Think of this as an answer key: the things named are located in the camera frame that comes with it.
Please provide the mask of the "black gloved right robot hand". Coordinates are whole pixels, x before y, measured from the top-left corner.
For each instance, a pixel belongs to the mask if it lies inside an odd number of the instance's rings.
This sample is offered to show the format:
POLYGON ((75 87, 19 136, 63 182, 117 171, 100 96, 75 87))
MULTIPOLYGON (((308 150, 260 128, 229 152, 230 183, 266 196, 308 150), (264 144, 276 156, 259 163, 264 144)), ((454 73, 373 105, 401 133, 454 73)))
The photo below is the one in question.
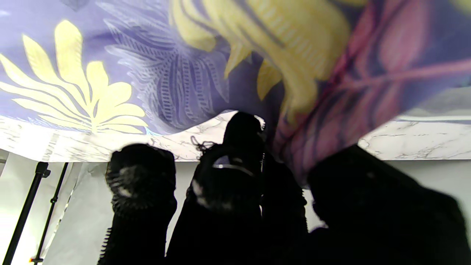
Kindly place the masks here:
POLYGON ((253 115, 236 113, 221 144, 202 151, 169 247, 176 164, 143 143, 113 152, 106 183, 113 221, 99 265, 469 265, 457 201, 357 145, 308 174, 313 210, 292 171, 267 154, 253 115))

